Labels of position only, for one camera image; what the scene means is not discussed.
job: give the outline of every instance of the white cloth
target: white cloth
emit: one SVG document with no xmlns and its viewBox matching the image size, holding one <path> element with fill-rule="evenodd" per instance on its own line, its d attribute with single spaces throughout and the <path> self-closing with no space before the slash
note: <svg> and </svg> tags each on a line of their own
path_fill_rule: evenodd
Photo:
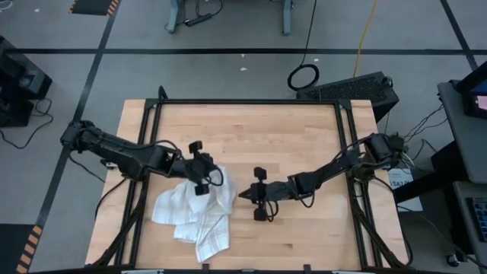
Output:
<svg viewBox="0 0 487 274">
<path fill-rule="evenodd" d="M 201 263 L 230 246 L 228 218 L 236 195 L 233 178 L 220 167 L 222 186 L 209 186 L 209 194 L 197 196 L 195 184 L 189 180 L 159 195 L 152 221 L 176 225 L 174 239 L 196 244 L 196 256 Z M 221 182 L 220 173 L 210 173 L 212 182 Z"/>
</svg>

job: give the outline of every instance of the wheel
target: wheel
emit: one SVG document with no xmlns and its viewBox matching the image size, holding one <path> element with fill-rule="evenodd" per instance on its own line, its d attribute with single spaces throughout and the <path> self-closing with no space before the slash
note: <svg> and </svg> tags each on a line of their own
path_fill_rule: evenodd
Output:
<svg viewBox="0 0 487 274">
<path fill-rule="evenodd" d="M 460 265 L 460 262 L 458 261 L 457 259 L 457 255 L 453 254 L 453 255 L 448 255 L 446 257 L 447 259 L 447 264 L 448 266 L 451 266 L 451 267 L 458 267 Z"/>
</svg>

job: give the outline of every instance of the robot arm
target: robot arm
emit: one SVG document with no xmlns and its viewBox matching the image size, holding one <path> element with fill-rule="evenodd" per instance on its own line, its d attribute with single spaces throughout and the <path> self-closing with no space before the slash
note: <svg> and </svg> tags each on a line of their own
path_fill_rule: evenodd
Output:
<svg viewBox="0 0 487 274">
<path fill-rule="evenodd" d="M 138 145 L 103 132 L 92 122 L 71 122 L 61 137 L 62 145 L 72 151 L 91 151 L 96 155 L 116 164 L 125 178 L 144 180 L 150 173 L 167 178 L 188 178 L 196 184 L 196 195 L 208 193 L 208 184 L 202 181 L 209 173 L 216 170 L 213 159 L 207 153 L 199 153 L 201 142 L 189 145 L 193 159 L 186 160 L 176 147 L 169 148 L 157 143 Z"/>
<path fill-rule="evenodd" d="M 365 146 L 365 153 L 360 152 L 359 145 L 362 144 Z M 254 220 L 266 221 L 269 219 L 265 209 L 266 202 L 302 200 L 311 197 L 323 183 L 347 170 L 351 170 L 357 179 L 367 180 L 374 176 L 374 170 L 387 165 L 394 166 L 398 162 L 399 154 L 391 148 L 387 137 L 372 134 L 349 145 L 328 164 L 315 171 L 291 175 L 287 182 L 264 183 L 266 171 L 256 167 L 254 175 L 259 182 L 252 183 L 239 197 L 258 205 L 254 211 Z"/>
</svg>

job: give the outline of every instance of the wooden tabletop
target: wooden tabletop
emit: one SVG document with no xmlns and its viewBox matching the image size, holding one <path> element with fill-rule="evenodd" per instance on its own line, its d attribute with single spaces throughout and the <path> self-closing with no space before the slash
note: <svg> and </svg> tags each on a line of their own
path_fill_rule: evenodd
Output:
<svg viewBox="0 0 487 274">
<path fill-rule="evenodd" d="M 144 103 L 125 102 L 119 137 L 137 141 Z M 352 101 L 352 106 L 358 137 L 376 132 L 370 101 Z M 348 133 L 345 112 L 342 115 Z M 187 145 L 203 141 L 203 151 L 209 152 L 216 164 L 228 167 L 238 193 L 256 182 L 254 167 L 267 169 L 269 182 L 283 181 L 288 175 L 323 166 L 340 150 L 334 108 L 325 105 L 164 105 L 157 139 L 173 141 L 187 157 Z M 379 170 L 376 175 L 388 181 L 386 171 Z M 109 171 L 103 193 L 121 179 L 117 170 Z M 193 244 L 175 241 L 174 226 L 151 221 L 156 198 L 182 182 L 151 175 L 137 268 L 201 269 Z M 100 207 L 87 263 L 95 261 L 118 233 L 128 186 L 121 186 Z M 392 193 L 372 181 L 369 194 L 377 232 L 405 263 L 406 249 Z M 345 175 L 324 183 L 311 209 L 298 201 L 280 202 L 273 223 L 254 221 L 254 209 L 248 200 L 235 199 L 230 248 L 208 260 L 211 269 L 292 270 L 303 269 L 304 264 L 315 270 L 360 269 Z M 373 265 L 366 232 L 364 239 L 369 264 Z M 124 262 L 128 262 L 131 243 L 132 233 Z"/>
</svg>

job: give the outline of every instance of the gray floor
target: gray floor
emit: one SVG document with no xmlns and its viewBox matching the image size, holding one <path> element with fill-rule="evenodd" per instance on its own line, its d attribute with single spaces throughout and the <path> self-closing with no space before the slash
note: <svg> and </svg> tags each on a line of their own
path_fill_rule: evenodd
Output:
<svg viewBox="0 0 487 274">
<path fill-rule="evenodd" d="M 297 0 L 293 33 L 281 35 L 280 4 L 266 0 L 226 0 L 222 13 L 196 27 L 180 27 L 174 35 L 163 28 L 169 1 L 124 0 L 116 17 L 107 48 L 301 48 L 304 47 L 311 0 Z M 483 0 L 448 0 L 472 49 L 487 49 Z M 0 14 L 0 35 L 19 48 L 97 48 L 107 18 L 68 14 L 72 0 L 15 0 Z M 319 0 L 311 48 L 356 49 L 371 0 Z M 194 16 L 194 4 L 187 4 Z M 366 49 L 461 49 L 448 18 L 437 0 L 382 0 L 364 42 Z M 55 121 L 41 130 L 22 151 L 0 142 L 0 222 L 33 224 L 58 161 L 59 137 L 72 118 L 94 56 L 29 55 L 54 80 L 48 97 L 53 99 Z M 475 56 L 480 64 L 487 56 Z M 155 97 L 162 84 L 176 98 L 292 98 L 286 79 L 302 55 L 105 55 L 100 63 L 83 119 L 115 133 L 126 99 Z M 309 55 L 307 62 L 320 68 L 320 83 L 352 76 L 353 55 Z M 383 71 L 394 80 L 399 104 L 390 113 L 387 132 L 406 134 L 440 105 L 436 85 L 462 78 L 471 69 L 464 56 L 362 56 L 359 74 Z M 297 83 L 309 81 L 303 72 Z M 430 124 L 442 121 L 436 114 Z M 27 139 L 43 118 L 33 118 L 27 128 L 5 130 L 18 142 Z M 379 123 L 384 131 L 385 121 Z M 427 130 L 408 143 L 415 155 L 421 138 L 441 148 L 453 139 L 447 123 Z M 431 167 L 427 148 L 416 164 Z M 105 171 L 94 156 L 76 155 L 97 174 Z M 67 163 L 46 223 L 32 271 L 83 266 L 94 224 L 94 207 L 102 190 L 100 182 Z M 444 215 L 441 198 L 422 197 L 425 214 Z M 448 223 L 439 218 L 438 224 Z M 415 254 L 413 266 L 444 272 L 474 273 L 463 264 L 450 268 L 444 256 L 451 249 L 427 224 L 414 215 L 401 215 L 406 236 Z"/>
</svg>

